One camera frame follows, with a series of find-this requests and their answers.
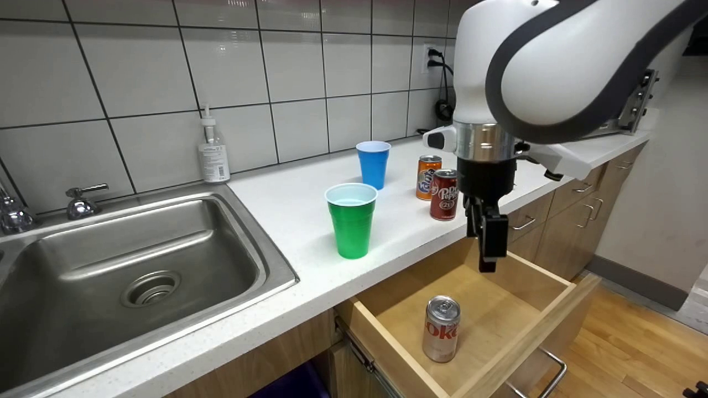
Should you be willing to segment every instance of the soda can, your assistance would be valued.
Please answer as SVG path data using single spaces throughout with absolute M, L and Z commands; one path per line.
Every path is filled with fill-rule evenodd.
M 433 297 L 425 305 L 422 351 L 433 363 L 449 363 L 458 351 L 460 305 L 450 297 Z
M 458 211 L 458 175 L 453 169 L 436 169 L 431 184 L 429 214 L 441 221 L 453 219 Z
M 415 184 L 415 196 L 422 202 L 431 198 L 431 181 L 433 173 L 443 167 L 443 156 L 438 154 L 425 154 L 417 160 L 417 184 Z

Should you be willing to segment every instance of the wall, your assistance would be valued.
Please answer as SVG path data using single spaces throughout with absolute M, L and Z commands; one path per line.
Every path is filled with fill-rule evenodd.
M 708 58 L 681 58 L 598 253 L 689 291 L 708 262 Z
M 2 0 L 0 181 L 35 211 L 106 181 L 123 196 L 198 181 L 198 108 L 229 169 L 436 125 L 468 0 Z

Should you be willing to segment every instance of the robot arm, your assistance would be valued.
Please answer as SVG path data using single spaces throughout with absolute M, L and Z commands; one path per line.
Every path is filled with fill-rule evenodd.
M 497 202 L 512 187 L 515 142 L 584 140 L 616 117 L 646 67 L 708 0 L 484 0 L 456 42 L 453 124 L 436 127 L 458 154 L 468 237 L 479 270 L 507 253 Z

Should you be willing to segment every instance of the stainless steel sink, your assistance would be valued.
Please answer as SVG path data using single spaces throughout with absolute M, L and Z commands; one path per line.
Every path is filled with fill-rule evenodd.
M 0 237 L 0 393 L 67 387 L 292 283 L 226 186 Z

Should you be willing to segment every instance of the countertop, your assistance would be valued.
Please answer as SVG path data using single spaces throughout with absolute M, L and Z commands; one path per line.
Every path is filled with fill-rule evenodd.
M 573 151 L 599 165 L 639 143 L 646 133 L 615 134 L 573 143 Z M 390 154 L 387 184 L 375 198 L 370 253 L 340 258 L 323 192 L 332 184 L 358 181 L 353 151 L 234 176 L 229 187 L 266 228 L 299 274 L 299 283 L 239 314 L 155 347 L 153 351 L 104 368 L 49 395 L 161 395 L 224 363 L 262 345 L 285 330 L 333 307 L 464 237 L 467 221 L 429 216 L 429 204 L 414 196 L 417 140 L 397 142 Z M 543 179 L 543 167 L 517 162 L 515 187 L 500 208 L 512 211 L 566 181 Z

